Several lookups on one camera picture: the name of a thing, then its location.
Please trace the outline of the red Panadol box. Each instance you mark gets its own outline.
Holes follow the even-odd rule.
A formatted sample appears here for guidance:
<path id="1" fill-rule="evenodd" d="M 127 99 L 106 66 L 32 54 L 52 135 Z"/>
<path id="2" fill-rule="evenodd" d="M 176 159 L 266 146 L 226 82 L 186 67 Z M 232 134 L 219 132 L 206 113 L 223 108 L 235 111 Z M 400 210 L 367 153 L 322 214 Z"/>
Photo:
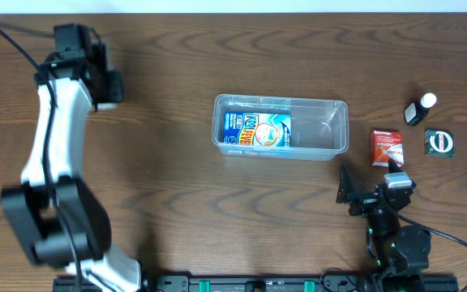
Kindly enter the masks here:
<path id="1" fill-rule="evenodd" d="M 373 130 L 371 132 L 371 165 L 386 167 L 390 159 L 394 160 L 398 166 L 405 164 L 402 133 Z"/>

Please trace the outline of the dark green medicine box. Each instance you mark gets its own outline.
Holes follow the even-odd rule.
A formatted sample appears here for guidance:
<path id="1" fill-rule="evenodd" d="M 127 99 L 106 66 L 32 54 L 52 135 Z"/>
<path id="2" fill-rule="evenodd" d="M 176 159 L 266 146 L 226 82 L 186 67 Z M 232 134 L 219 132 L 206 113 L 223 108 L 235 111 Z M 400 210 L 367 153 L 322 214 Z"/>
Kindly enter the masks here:
<path id="1" fill-rule="evenodd" d="M 424 133 L 424 153 L 432 157 L 453 158 L 455 156 L 453 133 L 427 129 Z"/>

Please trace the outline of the dark syrup bottle white cap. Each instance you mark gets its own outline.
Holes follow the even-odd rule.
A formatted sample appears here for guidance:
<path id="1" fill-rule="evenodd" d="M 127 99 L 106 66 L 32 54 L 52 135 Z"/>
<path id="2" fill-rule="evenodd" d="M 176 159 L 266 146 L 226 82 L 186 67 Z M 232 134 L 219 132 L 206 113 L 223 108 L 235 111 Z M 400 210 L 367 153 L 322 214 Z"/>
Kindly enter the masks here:
<path id="1" fill-rule="evenodd" d="M 404 110 L 405 122 L 414 127 L 418 125 L 436 104 L 437 96 L 434 93 L 424 94 L 418 101 L 412 102 Z"/>

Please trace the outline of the blue Kool Fever box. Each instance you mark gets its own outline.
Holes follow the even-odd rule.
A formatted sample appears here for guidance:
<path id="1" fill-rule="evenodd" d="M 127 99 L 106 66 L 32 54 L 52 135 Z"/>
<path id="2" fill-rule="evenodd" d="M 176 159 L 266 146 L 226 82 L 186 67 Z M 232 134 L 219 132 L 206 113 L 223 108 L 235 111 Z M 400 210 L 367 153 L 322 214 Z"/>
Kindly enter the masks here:
<path id="1" fill-rule="evenodd" d="M 256 147 L 291 147 L 291 115 L 226 112 L 222 142 Z"/>

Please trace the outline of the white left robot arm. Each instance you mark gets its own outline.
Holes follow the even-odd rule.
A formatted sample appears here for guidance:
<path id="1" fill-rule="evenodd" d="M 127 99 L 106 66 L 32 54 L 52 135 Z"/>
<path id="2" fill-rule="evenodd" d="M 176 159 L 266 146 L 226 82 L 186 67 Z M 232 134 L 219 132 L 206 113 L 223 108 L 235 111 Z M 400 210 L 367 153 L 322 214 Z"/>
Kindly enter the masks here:
<path id="1" fill-rule="evenodd" d="M 59 41 L 35 75 L 40 113 L 20 185 L 0 204 L 25 256 L 102 291 L 139 291 L 141 265 L 112 242 L 109 215 L 84 181 L 88 115 L 122 101 L 120 74 L 103 43 Z"/>

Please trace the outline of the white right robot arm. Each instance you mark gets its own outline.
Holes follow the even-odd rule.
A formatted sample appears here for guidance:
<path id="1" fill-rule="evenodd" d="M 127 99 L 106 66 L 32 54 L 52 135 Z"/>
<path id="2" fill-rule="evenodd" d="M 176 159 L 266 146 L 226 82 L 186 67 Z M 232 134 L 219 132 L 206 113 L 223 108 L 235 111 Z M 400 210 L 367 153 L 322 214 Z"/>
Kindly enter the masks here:
<path id="1" fill-rule="evenodd" d="M 348 168 L 341 167 L 336 196 L 349 206 L 351 217 L 363 217 L 368 228 L 366 248 L 378 264 L 358 280 L 358 291 L 426 291 L 422 271 L 429 267 L 431 234 L 414 224 L 400 224 L 399 211 L 411 203 L 415 182 L 394 160 L 373 191 L 356 189 Z"/>

